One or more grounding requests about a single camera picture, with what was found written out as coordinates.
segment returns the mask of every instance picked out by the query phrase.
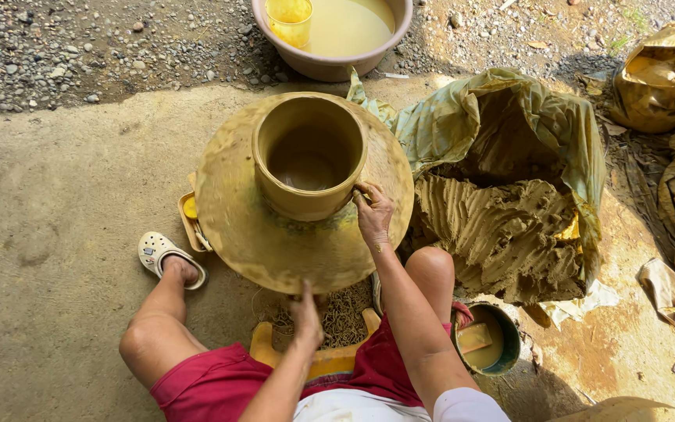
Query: red shorts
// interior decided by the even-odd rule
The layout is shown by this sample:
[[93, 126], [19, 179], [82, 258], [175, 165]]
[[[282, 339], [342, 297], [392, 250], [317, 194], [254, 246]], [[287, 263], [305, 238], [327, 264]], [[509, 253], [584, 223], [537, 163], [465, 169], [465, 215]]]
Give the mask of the red shorts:
[[[452, 324], [444, 324], [449, 334]], [[272, 368], [254, 360], [238, 342], [192, 356], [159, 379], [150, 394], [175, 420], [237, 420]], [[423, 406], [410, 384], [387, 317], [355, 353], [351, 374], [307, 383], [301, 398], [334, 388], [355, 388], [407, 406]]]

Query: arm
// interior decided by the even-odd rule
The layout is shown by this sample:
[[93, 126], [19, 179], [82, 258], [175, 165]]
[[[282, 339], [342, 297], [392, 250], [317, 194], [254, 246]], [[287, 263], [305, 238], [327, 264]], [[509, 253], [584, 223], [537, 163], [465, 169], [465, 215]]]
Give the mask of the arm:
[[413, 388], [434, 417], [436, 399], [453, 388], [480, 391], [423, 293], [410, 279], [389, 243], [389, 221], [395, 210], [381, 186], [356, 185], [369, 195], [371, 205], [357, 191], [353, 202], [359, 209], [359, 227], [382, 280], [382, 298], [400, 356]]
[[239, 422], [272, 420], [291, 422], [304, 389], [314, 351], [324, 339], [322, 323], [314, 305], [311, 286], [304, 283], [301, 302], [291, 306], [295, 336], [285, 356], [249, 402]]

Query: yellow cup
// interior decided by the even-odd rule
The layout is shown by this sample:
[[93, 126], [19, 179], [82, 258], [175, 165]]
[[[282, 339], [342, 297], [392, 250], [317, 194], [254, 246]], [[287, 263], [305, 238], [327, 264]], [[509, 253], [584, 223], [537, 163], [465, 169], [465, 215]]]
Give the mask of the yellow cup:
[[296, 48], [309, 43], [312, 12], [310, 0], [267, 0], [265, 9], [270, 29], [279, 39]]

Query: foot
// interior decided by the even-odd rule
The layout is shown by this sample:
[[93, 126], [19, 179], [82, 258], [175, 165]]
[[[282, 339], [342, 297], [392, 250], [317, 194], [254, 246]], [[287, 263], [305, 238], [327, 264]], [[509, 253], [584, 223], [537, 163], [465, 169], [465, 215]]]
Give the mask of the foot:
[[197, 268], [182, 257], [169, 254], [163, 258], [161, 268], [164, 273], [177, 273], [181, 276], [184, 284], [197, 281]]

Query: hand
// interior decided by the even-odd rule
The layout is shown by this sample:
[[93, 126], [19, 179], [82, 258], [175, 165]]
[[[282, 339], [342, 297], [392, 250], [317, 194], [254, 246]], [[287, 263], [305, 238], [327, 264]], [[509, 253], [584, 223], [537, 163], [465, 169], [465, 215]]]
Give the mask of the hand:
[[316, 350], [322, 345], [325, 333], [322, 331], [322, 317], [316, 311], [311, 283], [304, 281], [301, 302], [292, 302], [290, 311], [295, 326], [294, 342], [304, 344], [311, 351]]
[[[358, 182], [353, 191], [353, 204], [359, 209], [359, 229], [364, 242], [377, 252], [389, 245], [389, 221], [395, 211], [392, 200], [385, 195], [384, 189], [373, 182]], [[369, 195], [371, 204], [361, 195]]]

